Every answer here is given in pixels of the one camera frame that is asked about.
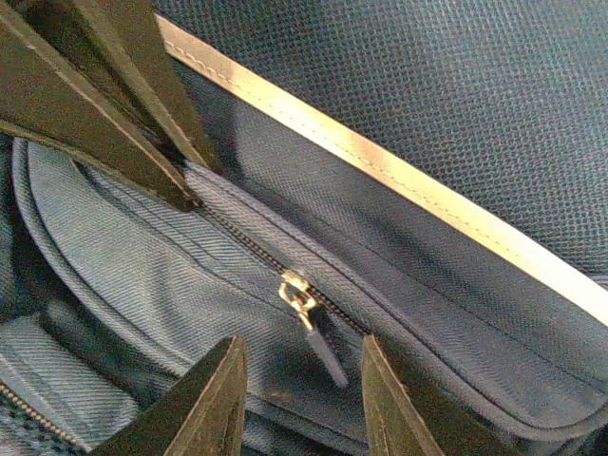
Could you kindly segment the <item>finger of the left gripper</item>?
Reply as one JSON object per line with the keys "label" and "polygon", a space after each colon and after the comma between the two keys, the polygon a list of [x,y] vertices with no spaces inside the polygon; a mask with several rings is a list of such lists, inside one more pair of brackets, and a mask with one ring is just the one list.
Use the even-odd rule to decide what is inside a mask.
{"label": "finger of the left gripper", "polygon": [[151,2],[26,1],[23,17],[165,157],[221,171]]}
{"label": "finger of the left gripper", "polygon": [[198,202],[179,169],[186,159],[165,157],[26,22],[23,4],[1,8],[1,128],[182,211]]}

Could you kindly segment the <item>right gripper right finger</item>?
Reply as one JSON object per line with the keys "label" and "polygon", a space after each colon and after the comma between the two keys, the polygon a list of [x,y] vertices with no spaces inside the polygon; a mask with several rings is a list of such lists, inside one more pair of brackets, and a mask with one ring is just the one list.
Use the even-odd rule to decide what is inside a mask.
{"label": "right gripper right finger", "polygon": [[373,335],[363,341],[361,386],[371,455],[518,453]]}

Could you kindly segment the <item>navy blue backpack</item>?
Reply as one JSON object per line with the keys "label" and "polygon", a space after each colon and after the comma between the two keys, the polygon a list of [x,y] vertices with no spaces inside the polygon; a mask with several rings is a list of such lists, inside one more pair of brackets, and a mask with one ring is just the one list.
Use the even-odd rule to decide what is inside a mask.
{"label": "navy blue backpack", "polygon": [[607,451],[603,1],[149,1],[221,162],[1,128],[1,451],[93,455],[245,340],[239,455],[371,455],[386,341],[516,455]]}

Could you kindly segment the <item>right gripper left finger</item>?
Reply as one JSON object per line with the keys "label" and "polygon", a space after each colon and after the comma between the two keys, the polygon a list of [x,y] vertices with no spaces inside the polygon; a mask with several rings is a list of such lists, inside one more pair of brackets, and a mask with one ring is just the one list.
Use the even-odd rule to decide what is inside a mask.
{"label": "right gripper left finger", "polygon": [[241,336],[222,339],[160,401],[93,455],[239,455],[247,361]]}

